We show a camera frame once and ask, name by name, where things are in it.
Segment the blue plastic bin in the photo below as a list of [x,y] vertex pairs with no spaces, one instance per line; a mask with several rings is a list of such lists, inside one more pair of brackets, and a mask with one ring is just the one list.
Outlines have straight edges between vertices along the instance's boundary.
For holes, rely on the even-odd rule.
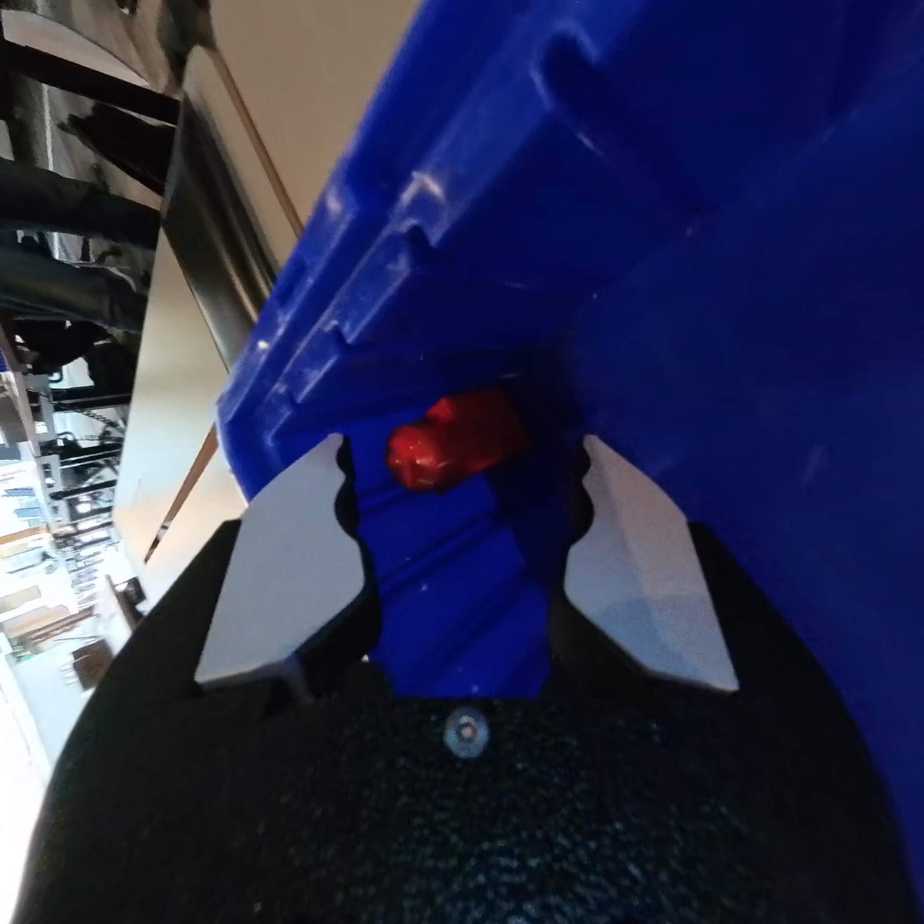
[[[218,402],[248,501],[350,442],[381,634],[232,743],[306,922],[922,922],[922,3],[425,2],[359,90],[305,25],[317,198]],[[496,388],[520,456],[399,485]],[[740,682],[552,655],[582,438],[687,517]]]

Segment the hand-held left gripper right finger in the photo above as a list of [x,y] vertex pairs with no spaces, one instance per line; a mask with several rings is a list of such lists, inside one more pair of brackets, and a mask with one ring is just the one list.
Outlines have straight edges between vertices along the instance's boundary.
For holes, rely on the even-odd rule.
[[549,641],[555,660],[602,695],[740,688],[687,517],[595,435],[578,448]]

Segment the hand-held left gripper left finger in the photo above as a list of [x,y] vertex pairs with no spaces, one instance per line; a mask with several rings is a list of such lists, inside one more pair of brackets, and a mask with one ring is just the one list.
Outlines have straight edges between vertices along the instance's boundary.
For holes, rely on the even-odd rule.
[[358,505],[351,446],[340,433],[248,503],[195,671],[199,687],[272,680],[310,701],[343,686],[381,634]]

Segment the red tall one-stud block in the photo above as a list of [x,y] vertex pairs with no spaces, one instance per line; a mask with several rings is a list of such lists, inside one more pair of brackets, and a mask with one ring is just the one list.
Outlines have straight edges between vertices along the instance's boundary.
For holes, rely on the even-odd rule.
[[514,406],[491,388],[441,398],[414,422],[395,428],[385,465],[408,491],[444,493],[528,450]]

